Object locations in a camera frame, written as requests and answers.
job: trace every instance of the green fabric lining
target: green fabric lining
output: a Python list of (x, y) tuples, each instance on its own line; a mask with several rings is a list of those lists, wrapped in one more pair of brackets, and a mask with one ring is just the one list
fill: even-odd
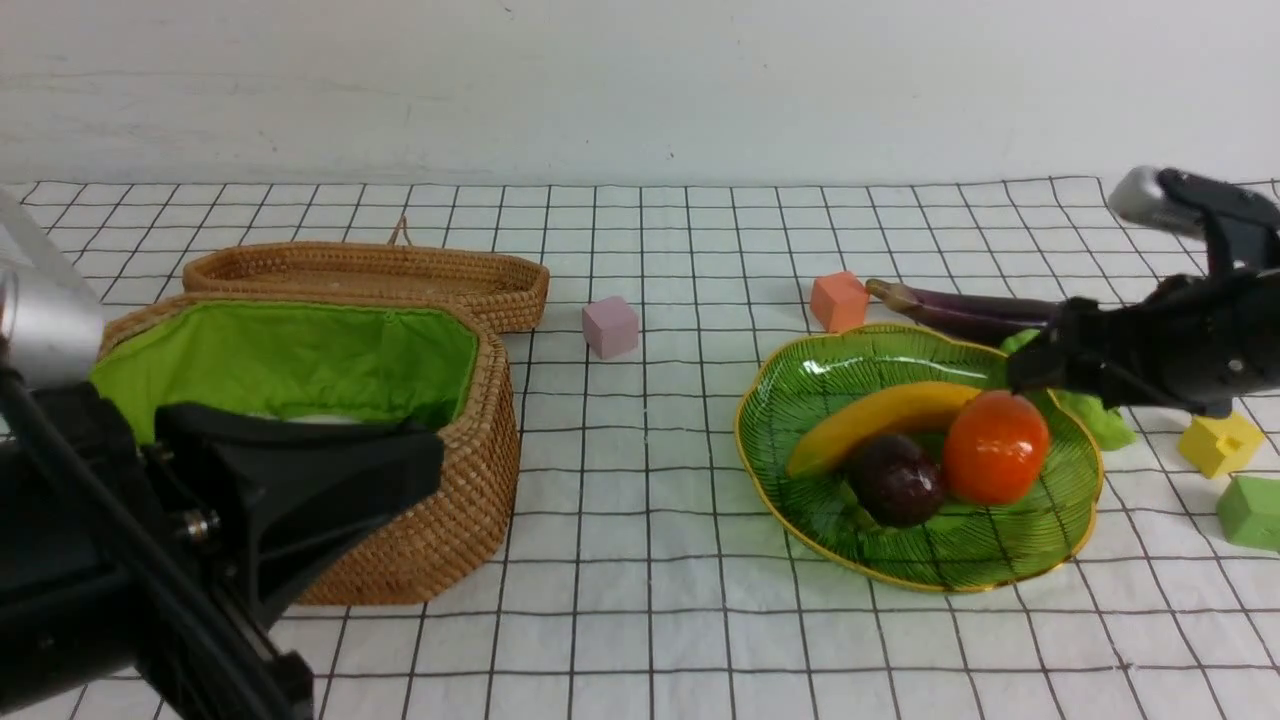
[(475, 333), (435, 309), (211, 301), (116, 346), (91, 382), (140, 443), (174, 402), (439, 429), (466, 405), (477, 350)]

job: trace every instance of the wicker basket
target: wicker basket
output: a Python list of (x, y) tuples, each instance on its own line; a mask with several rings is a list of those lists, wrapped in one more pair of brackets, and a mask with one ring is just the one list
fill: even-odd
[(183, 268), (187, 292), (430, 301), (448, 299), (494, 332), (538, 327), (550, 272), (538, 263), (468, 250), (342, 242), (229, 247)]
[(335, 562), (301, 598), (305, 605), (412, 605), (453, 585), (502, 544), (520, 473), (507, 351), (490, 327), (443, 297), (335, 297), (333, 293), (196, 292), (164, 300), (108, 325), (102, 356), (186, 309), (220, 300), (266, 300), (344, 306), (435, 307), (477, 338), (462, 411), (439, 432), (445, 457), (440, 489)]

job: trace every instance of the plum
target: plum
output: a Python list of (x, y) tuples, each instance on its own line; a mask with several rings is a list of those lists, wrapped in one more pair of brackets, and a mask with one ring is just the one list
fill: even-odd
[(844, 462), (858, 503), (886, 528), (911, 528), (933, 518), (947, 498), (938, 465), (902, 434), (877, 436)]

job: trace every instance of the banana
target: banana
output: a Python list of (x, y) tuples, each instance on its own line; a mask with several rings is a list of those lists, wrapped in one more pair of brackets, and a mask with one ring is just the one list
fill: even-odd
[(920, 382), (876, 391), (818, 423), (800, 438), (787, 460), (787, 475), (799, 478), (836, 469), (874, 436), (945, 430), (982, 391), (948, 382)]

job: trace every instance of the green cube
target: green cube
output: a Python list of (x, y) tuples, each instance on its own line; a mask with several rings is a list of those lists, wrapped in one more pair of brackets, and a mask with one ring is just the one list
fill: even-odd
[(1226, 542), (1280, 551), (1280, 480), (1235, 475), (1217, 501)]

